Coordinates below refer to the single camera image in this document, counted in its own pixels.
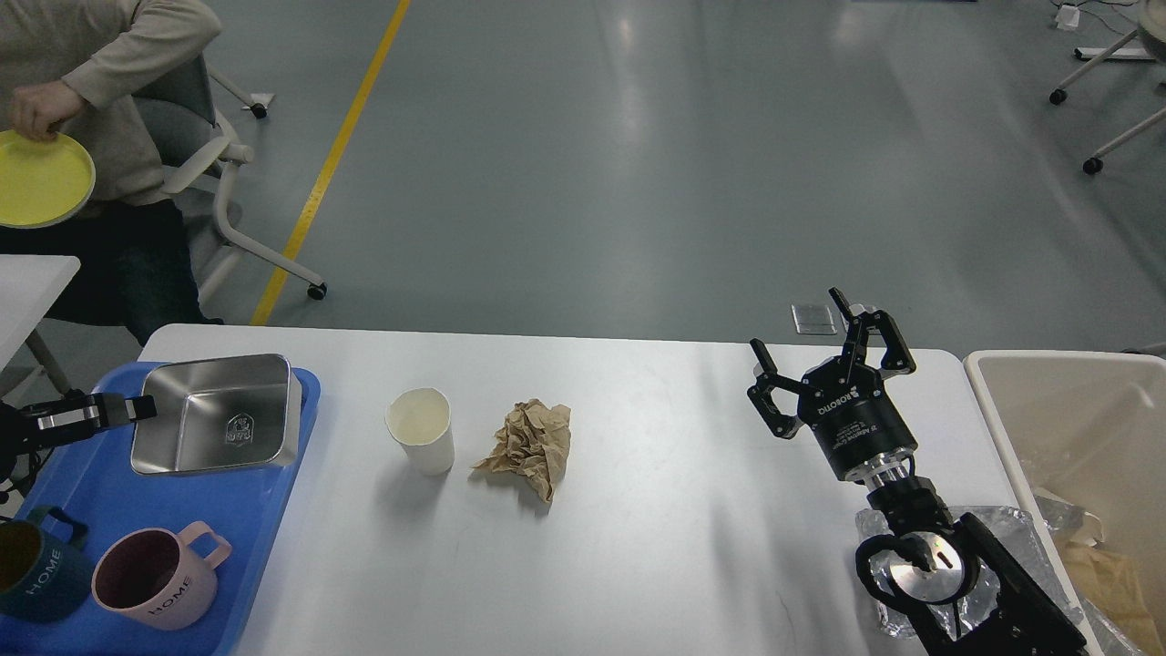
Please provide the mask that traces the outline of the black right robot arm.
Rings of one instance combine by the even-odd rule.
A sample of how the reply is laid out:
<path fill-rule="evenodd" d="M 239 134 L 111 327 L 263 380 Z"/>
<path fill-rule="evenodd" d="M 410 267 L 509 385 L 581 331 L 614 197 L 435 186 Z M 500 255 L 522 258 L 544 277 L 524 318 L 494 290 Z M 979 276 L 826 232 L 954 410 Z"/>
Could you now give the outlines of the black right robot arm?
<path fill-rule="evenodd" d="M 929 655 L 1084 655 L 1083 632 L 982 519 L 954 519 L 915 470 L 915 436 L 886 392 L 916 369 L 898 324 L 883 310 L 830 298 L 847 325 L 841 352 L 799 378 L 780 374 L 763 340 L 747 398 L 772 435 L 813 437 L 838 481 L 866 488 L 886 532 L 854 553 L 874 601 L 902 614 Z"/>

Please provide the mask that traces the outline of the person's hand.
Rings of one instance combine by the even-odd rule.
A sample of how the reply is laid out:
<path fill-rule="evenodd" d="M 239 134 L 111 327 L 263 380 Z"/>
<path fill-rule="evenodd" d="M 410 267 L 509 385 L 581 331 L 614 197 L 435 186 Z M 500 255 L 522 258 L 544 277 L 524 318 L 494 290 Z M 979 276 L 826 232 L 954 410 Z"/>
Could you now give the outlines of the person's hand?
<path fill-rule="evenodd" d="M 61 124 L 86 107 L 87 101 L 63 80 L 17 87 L 9 108 L 10 126 L 31 141 L 51 141 Z"/>

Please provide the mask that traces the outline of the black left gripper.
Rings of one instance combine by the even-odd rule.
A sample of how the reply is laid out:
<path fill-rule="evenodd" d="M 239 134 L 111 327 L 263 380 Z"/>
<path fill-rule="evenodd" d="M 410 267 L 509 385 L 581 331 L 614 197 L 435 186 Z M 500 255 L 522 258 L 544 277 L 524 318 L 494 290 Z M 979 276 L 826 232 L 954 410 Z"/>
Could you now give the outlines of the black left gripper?
<path fill-rule="evenodd" d="M 159 415 L 153 395 L 125 397 L 115 392 L 50 400 L 27 405 L 1 405 L 1 470 L 13 470 L 19 456 L 41 451 L 42 436 L 92 436 Z"/>

